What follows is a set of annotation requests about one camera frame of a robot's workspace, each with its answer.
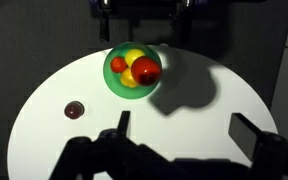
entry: yellow fruit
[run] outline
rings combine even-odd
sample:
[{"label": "yellow fruit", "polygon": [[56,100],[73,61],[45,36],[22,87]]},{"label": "yellow fruit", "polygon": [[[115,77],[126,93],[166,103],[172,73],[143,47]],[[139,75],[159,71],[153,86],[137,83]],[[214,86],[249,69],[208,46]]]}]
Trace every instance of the yellow fruit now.
[{"label": "yellow fruit", "polygon": [[137,83],[133,79],[131,68],[126,68],[125,71],[122,72],[120,80],[124,86],[130,88],[135,88],[137,86]]},{"label": "yellow fruit", "polygon": [[145,56],[144,52],[142,50],[139,49],[131,49],[129,50],[126,55],[125,55],[125,61],[126,64],[128,65],[128,67],[131,67],[133,62],[139,58]]}]

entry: dark background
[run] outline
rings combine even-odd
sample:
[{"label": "dark background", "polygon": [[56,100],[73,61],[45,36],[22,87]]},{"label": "dark background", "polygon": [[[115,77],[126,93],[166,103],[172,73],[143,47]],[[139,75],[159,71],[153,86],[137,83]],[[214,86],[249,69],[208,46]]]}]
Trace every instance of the dark background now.
[{"label": "dark background", "polygon": [[110,21],[111,41],[101,43],[99,21],[90,17],[87,0],[0,0],[0,176],[7,175],[12,125],[34,89],[63,66],[122,42],[167,43],[211,57],[271,106],[288,31],[288,0],[215,3],[199,13],[185,46],[176,42],[169,20],[133,21]]}]

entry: green bowl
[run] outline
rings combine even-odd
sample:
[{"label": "green bowl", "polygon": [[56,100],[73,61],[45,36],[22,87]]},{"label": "green bowl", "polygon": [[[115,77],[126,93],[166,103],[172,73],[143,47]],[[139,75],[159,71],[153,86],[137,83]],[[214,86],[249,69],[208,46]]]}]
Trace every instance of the green bowl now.
[{"label": "green bowl", "polygon": [[130,49],[142,50],[146,56],[153,59],[157,64],[160,65],[160,67],[162,67],[162,63],[158,54],[152,48],[145,46],[143,44],[128,42],[116,46],[106,56],[103,67],[103,75],[107,86],[114,94],[125,99],[139,99],[150,94],[156,88],[159,81],[152,84],[151,86],[138,85],[135,88],[126,87],[121,83],[120,81],[121,73],[114,73],[111,70],[110,63],[116,56],[125,57],[126,53]]}]

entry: table surface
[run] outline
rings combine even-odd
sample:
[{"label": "table surface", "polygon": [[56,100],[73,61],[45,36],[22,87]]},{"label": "table surface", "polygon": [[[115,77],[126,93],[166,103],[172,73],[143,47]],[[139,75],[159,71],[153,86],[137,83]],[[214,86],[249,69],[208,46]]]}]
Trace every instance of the table surface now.
[{"label": "table surface", "polygon": [[[144,98],[123,99],[107,87],[102,69],[110,50],[67,65],[36,89],[12,129],[7,159],[10,179],[48,179],[70,138],[95,140],[102,130],[117,127],[123,110],[131,111],[129,138],[168,160],[228,158],[249,166],[250,161],[228,135],[231,114],[240,112],[260,129],[277,133],[256,92],[207,57],[151,47],[161,58],[163,75],[157,88]],[[80,101],[85,107],[78,120],[64,115],[71,101]],[[102,173],[95,179],[110,178]]]}]

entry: red fruit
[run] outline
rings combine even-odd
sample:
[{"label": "red fruit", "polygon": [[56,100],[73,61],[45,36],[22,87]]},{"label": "red fruit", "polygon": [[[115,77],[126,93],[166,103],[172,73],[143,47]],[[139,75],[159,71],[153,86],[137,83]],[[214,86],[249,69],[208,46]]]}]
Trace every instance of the red fruit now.
[{"label": "red fruit", "polygon": [[64,110],[65,115],[70,119],[77,119],[84,113],[84,106],[77,101],[70,102]]},{"label": "red fruit", "polygon": [[115,57],[111,61],[111,70],[115,73],[121,73],[123,72],[127,67],[127,64],[122,57]]},{"label": "red fruit", "polygon": [[153,59],[142,56],[131,67],[134,80],[142,86],[154,84],[161,76],[161,67]]}]

